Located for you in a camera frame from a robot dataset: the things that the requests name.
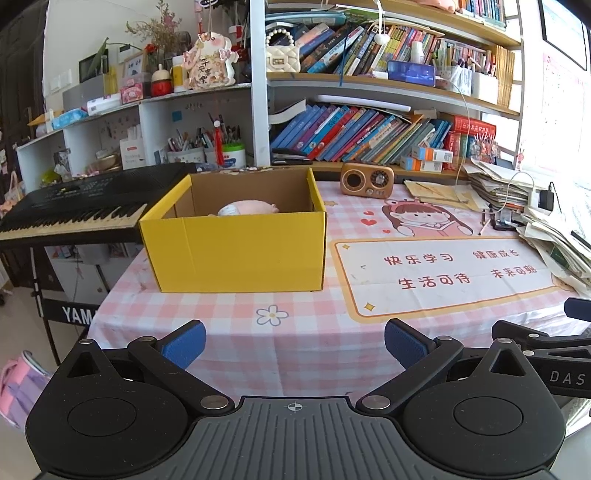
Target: photo frame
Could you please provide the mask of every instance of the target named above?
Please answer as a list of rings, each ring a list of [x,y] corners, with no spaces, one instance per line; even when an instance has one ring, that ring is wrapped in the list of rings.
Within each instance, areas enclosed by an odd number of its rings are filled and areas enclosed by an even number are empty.
[[[145,51],[139,52],[135,57],[125,61],[123,67],[123,77],[131,77],[137,73],[148,71],[148,55]]]

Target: wooden radio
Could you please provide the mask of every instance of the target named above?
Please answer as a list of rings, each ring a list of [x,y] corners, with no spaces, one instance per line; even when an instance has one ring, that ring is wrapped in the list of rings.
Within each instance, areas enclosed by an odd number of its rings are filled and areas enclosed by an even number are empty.
[[[387,199],[393,186],[394,171],[390,167],[345,163],[340,170],[340,191],[345,195]]]

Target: cartoon girl print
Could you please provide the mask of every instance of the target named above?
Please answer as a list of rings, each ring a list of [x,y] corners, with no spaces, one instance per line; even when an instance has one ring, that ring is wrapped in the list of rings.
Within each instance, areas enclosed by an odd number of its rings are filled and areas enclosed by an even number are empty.
[[[382,211],[392,226],[405,236],[425,238],[473,233],[445,208],[418,200],[386,200]]]

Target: dried flower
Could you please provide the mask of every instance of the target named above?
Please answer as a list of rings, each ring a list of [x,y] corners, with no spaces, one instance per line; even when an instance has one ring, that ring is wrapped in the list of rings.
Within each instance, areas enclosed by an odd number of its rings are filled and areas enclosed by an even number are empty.
[[[126,32],[139,36],[142,42],[150,39],[152,46],[163,53],[176,53],[179,49],[176,30],[181,19],[175,20],[175,13],[169,10],[170,7],[164,0],[158,0],[156,8],[160,11],[159,20],[152,18],[149,22],[136,22],[133,27],[127,22]]]

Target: pink bag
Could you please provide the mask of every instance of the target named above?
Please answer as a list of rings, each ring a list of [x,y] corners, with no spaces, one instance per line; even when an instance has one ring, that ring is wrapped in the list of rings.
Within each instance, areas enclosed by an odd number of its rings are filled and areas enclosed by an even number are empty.
[[[9,360],[0,373],[0,415],[24,431],[29,412],[50,378],[27,350],[18,359]]]

